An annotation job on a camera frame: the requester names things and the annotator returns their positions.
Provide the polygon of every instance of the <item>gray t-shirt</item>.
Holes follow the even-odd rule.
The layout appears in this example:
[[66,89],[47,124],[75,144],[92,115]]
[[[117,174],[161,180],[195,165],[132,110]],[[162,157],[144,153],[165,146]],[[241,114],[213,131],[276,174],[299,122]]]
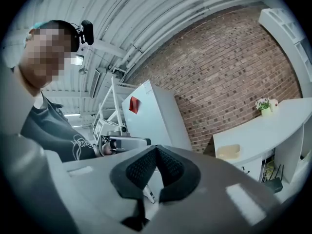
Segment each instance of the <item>gray t-shirt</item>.
[[62,162],[95,158],[92,145],[68,123],[60,107],[44,95],[40,109],[31,109],[21,135],[33,139],[45,150],[57,152]]

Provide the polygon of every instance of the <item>storage shelf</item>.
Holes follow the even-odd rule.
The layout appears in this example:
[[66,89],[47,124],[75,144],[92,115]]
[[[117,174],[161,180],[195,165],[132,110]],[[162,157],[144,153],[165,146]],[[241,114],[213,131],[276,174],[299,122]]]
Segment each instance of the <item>storage shelf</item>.
[[312,49],[299,23],[283,9],[264,9],[259,23],[276,39],[289,58],[304,98],[312,97]]

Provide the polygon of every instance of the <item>white metal ceiling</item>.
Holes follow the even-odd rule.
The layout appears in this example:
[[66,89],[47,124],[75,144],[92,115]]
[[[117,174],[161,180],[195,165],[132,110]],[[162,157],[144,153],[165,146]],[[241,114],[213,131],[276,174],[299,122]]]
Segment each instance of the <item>white metal ceiling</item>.
[[[173,19],[207,0],[200,0],[187,6],[182,5],[180,6],[183,7],[181,10],[175,10],[179,5],[185,4],[187,1],[189,0],[29,0],[12,22],[7,38],[2,43],[1,56],[8,67],[15,66],[23,51],[25,34],[36,22],[65,20],[78,25],[81,24],[82,20],[92,22],[95,39],[109,44],[112,51],[104,52],[94,49],[92,46],[91,49],[81,47],[78,53],[83,54],[85,58],[83,66],[79,68],[85,67],[88,70],[87,74],[84,76],[79,75],[79,68],[69,65],[65,69],[63,77],[44,88],[44,93],[46,91],[48,98],[64,105],[63,111],[65,113],[81,113],[84,116],[80,120],[85,121],[82,124],[87,124],[89,115],[98,110],[98,104],[103,100],[106,91],[110,87],[112,76],[110,72],[107,72],[107,74],[106,71],[103,72],[101,87],[97,89],[97,92],[99,92],[94,99],[91,99],[87,96],[87,92],[90,90],[95,69],[102,67],[102,70],[106,70],[108,68],[112,69],[116,65],[119,66],[121,58],[111,53],[128,52],[142,34],[150,31],[149,37],[142,44],[146,43],[153,34],[156,34]],[[252,1],[255,0],[236,1],[218,9]],[[169,12],[171,16],[159,23],[162,16]],[[192,18],[177,27],[165,38],[161,38],[146,56],[140,57],[140,61],[145,60],[147,56],[176,32],[208,14],[209,12],[205,12],[198,17]],[[140,62],[137,61],[131,68],[137,68],[139,65]]]

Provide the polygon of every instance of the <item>lamp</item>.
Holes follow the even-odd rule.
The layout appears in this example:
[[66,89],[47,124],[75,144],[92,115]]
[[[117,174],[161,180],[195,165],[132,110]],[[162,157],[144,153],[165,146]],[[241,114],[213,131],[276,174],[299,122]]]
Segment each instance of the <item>lamp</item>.
[[66,114],[64,115],[65,117],[70,117],[70,116],[80,116],[80,114]]
[[70,58],[70,64],[81,66],[83,63],[83,56],[82,55],[76,55],[73,58]]

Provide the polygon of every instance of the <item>cable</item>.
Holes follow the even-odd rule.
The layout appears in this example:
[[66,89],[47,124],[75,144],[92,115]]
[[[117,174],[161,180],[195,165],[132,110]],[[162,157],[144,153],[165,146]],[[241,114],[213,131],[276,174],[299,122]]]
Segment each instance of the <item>cable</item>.
[[78,26],[77,24],[73,23],[73,22],[70,22],[70,24],[74,24],[76,25],[78,28],[81,28],[81,26]]
[[271,165],[270,163],[273,163],[274,162],[274,160],[271,160],[270,162],[268,162],[268,164],[267,164],[267,169],[266,169],[266,172],[267,172],[267,174],[266,174],[266,180],[268,180],[268,177],[269,176],[272,176],[273,175],[273,173],[274,173],[274,171],[275,171],[275,167],[274,167],[274,165]]
[[117,123],[115,123],[115,122],[112,122],[112,121],[108,121],[108,120],[105,120],[105,119],[102,119],[102,120],[104,120],[107,124],[109,124],[109,125],[112,125],[112,126],[117,126],[117,127],[123,127],[123,126],[120,126],[120,125],[118,125]]
[[93,52],[95,55],[97,55],[98,57],[101,57],[104,61],[106,61],[107,63],[109,63],[110,65],[112,65],[113,67],[117,68],[115,65],[111,64],[108,60],[104,59],[102,56],[98,55],[96,52],[94,52],[92,49],[89,49],[91,52]]
[[263,180],[264,180],[264,176],[263,175],[264,175],[264,169],[265,169],[265,163],[266,162],[267,162],[267,159],[264,160],[264,165],[263,165],[263,169],[262,169],[262,173],[261,173],[262,174],[261,183],[263,183]]

